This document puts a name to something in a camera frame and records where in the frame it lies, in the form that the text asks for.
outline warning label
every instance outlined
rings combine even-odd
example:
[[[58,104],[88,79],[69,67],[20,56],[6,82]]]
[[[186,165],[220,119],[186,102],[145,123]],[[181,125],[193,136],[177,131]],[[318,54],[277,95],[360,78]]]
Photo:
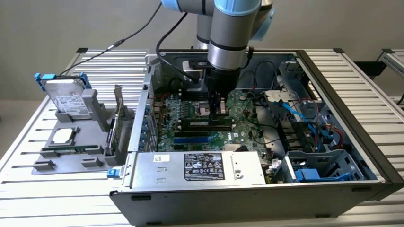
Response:
[[[184,160],[184,178],[186,181],[225,179],[221,153],[185,154]]]
[[[58,106],[70,116],[88,114],[88,109],[81,96],[57,96]]]

